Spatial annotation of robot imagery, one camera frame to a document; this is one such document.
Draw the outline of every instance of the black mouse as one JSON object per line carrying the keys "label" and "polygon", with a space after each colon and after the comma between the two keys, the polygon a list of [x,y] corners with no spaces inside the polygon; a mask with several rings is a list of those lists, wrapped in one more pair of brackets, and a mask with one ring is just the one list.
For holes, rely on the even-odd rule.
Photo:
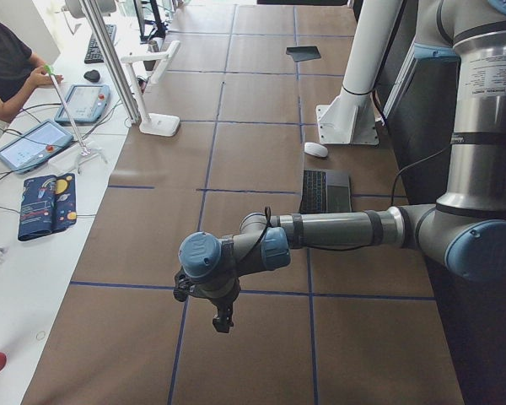
{"label": "black mouse", "polygon": [[101,75],[95,69],[94,70],[88,70],[88,72],[86,72],[84,74],[84,78],[87,79],[89,82],[98,83],[100,81]]}

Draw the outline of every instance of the blue and white device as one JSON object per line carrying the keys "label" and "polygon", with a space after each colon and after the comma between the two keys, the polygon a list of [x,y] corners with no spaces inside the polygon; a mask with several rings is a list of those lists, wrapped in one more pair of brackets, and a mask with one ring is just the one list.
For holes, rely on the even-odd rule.
{"label": "blue and white device", "polygon": [[45,120],[19,139],[0,148],[0,160],[15,173],[27,173],[65,149],[73,135],[52,120]]}
{"label": "blue and white device", "polygon": [[[74,84],[66,94],[67,107],[77,124],[89,125],[99,120],[107,106],[110,96],[106,84]],[[62,125],[70,125],[64,107],[60,107],[54,121]]]}

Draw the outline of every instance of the person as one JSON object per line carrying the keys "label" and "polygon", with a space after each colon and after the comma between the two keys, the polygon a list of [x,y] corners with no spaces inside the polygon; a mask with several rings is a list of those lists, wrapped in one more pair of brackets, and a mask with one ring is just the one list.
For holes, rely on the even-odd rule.
{"label": "person", "polygon": [[[52,84],[45,61],[0,23],[0,120],[11,122],[39,86]],[[57,75],[57,82],[62,76]]]}

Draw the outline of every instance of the computer mouse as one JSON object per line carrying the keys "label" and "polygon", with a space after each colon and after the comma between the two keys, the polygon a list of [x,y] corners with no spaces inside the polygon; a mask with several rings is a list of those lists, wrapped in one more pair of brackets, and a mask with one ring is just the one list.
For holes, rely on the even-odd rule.
{"label": "computer mouse", "polygon": [[98,83],[100,81],[101,75],[97,70],[93,69],[88,70],[88,72],[86,72],[83,77],[89,82]]}
{"label": "computer mouse", "polygon": [[304,144],[304,152],[317,158],[325,158],[328,156],[328,148],[315,142],[306,142]]}

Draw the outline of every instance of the black keyboard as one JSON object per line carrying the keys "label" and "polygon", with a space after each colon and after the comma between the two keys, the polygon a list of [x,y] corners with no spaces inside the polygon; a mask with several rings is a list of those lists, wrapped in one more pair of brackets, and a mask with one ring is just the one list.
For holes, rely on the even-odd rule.
{"label": "black keyboard", "polygon": [[[110,42],[115,41],[116,36],[116,25],[114,24],[105,24],[107,29],[107,33],[109,33]],[[100,47],[98,46],[98,41],[95,40],[94,34],[90,36],[90,41],[88,43],[88,49],[86,50],[86,57],[84,57],[84,63],[102,63],[103,55],[101,55]]]}
{"label": "black keyboard", "polygon": [[326,173],[317,170],[304,170],[300,213],[325,213],[326,201]]}

